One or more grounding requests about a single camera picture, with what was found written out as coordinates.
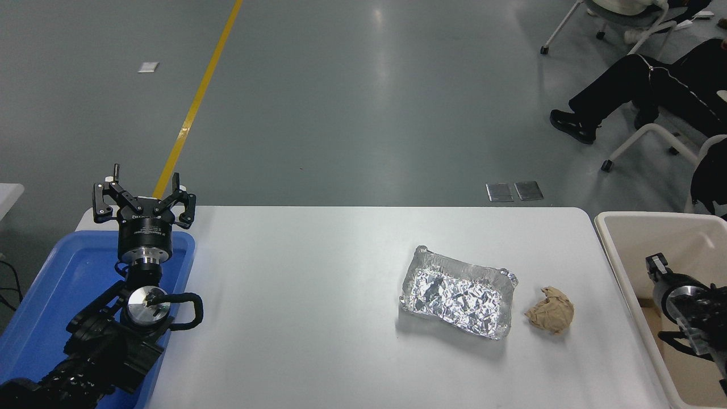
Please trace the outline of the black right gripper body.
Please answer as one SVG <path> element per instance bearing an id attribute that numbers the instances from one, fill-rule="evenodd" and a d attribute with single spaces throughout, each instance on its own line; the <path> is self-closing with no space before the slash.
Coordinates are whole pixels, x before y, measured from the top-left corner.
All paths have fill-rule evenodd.
<path id="1" fill-rule="evenodd" d="M 675 289 L 685 286 L 685 274 L 656 274 L 652 277 L 654 283 L 653 298 L 661 311 L 667 311 L 667 298 Z"/>

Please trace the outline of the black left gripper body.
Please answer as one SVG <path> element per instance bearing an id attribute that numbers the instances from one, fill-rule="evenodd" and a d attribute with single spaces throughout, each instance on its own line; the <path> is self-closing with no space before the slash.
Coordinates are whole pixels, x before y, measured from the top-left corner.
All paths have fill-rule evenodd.
<path id="1" fill-rule="evenodd" d="M 118 210 L 119 258 L 141 258 L 143 249 L 154 258 L 170 258 L 172 249 L 173 212 L 156 199 L 138 199 L 137 207 L 123 205 Z"/>

